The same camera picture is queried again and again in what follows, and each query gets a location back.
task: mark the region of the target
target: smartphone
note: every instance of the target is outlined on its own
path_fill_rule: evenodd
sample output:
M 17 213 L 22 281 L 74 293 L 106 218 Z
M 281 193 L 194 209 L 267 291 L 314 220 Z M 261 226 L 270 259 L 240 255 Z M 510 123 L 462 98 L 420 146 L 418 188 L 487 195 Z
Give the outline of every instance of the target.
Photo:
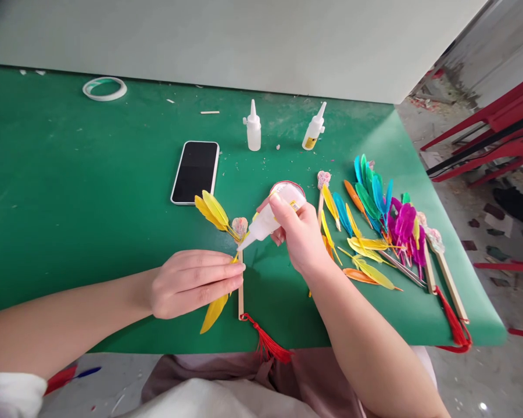
M 186 142 L 180 155 L 170 201 L 177 205 L 193 205 L 194 196 L 201 196 L 202 190 L 213 194 L 218 161 L 217 142 Z

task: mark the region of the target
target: white glue bottle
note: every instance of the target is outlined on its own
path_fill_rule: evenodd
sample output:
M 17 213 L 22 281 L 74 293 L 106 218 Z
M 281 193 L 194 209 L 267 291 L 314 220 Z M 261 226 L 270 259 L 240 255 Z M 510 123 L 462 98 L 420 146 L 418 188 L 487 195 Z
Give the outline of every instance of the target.
M 274 193 L 279 193 L 283 201 L 287 202 L 295 212 L 304 206 L 306 198 L 302 192 L 291 183 L 284 183 L 282 186 L 278 185 Z M 250 224 L 250 233 L 244 238 L 242 244 L 238 246 L 238 251 L 242 251 L 255 240 L 263 241 L 269 234 L 279 228 L 281 225 L 275 219 L 275 215 L 271 210 L 269 204 L 265 205 L 261 212 L 256 216 L 256 219 Z
M 250 148 L 250 151 L 259 151 L 262 146 L 262 124 L 260 123 L 260 117 L 256 114 L 254 99 L 252 99 L 250 116 L 248 116 L 248 119 L 242 118 L 242 122 L 246 125 L 248 148 Z
M 308 125 L 308 130 L 304 136 L 304 141 L 302 141 L 302 148 L 307 151 L 314 149 L 316 142 L 318 141 L 318 136 L 323 134 L 325 131 L 324 126 L 324 110 L 327 102 L 322 103 L 320 111 L 317 115 L 312 118 L 312 122 Z

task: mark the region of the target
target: right hand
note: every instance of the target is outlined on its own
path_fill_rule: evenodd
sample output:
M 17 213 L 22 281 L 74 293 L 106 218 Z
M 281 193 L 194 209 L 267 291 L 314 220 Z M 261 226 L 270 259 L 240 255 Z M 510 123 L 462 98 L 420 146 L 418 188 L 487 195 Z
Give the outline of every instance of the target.
M 173 254 L 151 284 L 149 300 L 153 315 L 175 318 L 238 289 L 246 266 L 231 261 L 230 255 L 216 251 L 187 250 Z
M 281 227 L 271 234 L 271 239 L 280 246 L 286 241 L 291 262 L 304 277 L 315 269 L 325 268 L 332 260 L 321 238 L 316 209 L 305 203 L 298 212 L 287 204 L 278 193 L 267 198 L 257 211 L 269 204 Z

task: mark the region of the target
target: red cord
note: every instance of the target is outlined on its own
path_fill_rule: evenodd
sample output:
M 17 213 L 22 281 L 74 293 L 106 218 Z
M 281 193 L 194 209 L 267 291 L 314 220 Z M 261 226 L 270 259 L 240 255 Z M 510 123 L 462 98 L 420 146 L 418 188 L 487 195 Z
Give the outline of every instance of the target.
M 267 355 L 267 359 L 275 357 L 280 362 L 287 364 L 291 361 L 292 352 L 282 348 L 277 344 L 267 333 L 261 329 L 259 324 L 255 322 L 250 315 L 247 313 L 242 314 L 241 320 L 248 320 L 254 325 L 254 328 L 260 334 L 260 341 L 257 345 L 256 351 L 260 353 L 260 356 L 263 358 L 264 355 Z
M 446 312 L 447 322 L 449 322 L 449 327 L 452 329 L 453 342 L 458 345 L 458 347 L 438 346 L 438 348 L 454 353 L 465 353 L 469 351 L 472 346 L 472 338 L 471 334 L 467 330 L 467 327 L 465 326 L 465 323 L 457 317 L 455 312 L 453 312 L 452 307 L 448 303 L 440 288 L 436 286 L 435 290 L 438 294 L 438 297 L 442 301 L 443 310 Z

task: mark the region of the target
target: white wall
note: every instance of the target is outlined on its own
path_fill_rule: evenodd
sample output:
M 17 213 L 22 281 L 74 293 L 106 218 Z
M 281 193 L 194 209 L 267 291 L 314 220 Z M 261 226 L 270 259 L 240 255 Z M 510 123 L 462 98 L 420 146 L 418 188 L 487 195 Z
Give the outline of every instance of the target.
M 399 103 L 486 0 L 1 0 L 0 64 Z
M 479 107 L 523 82 L 523 0 L 498 0 L 450 53 L 445 67 Z

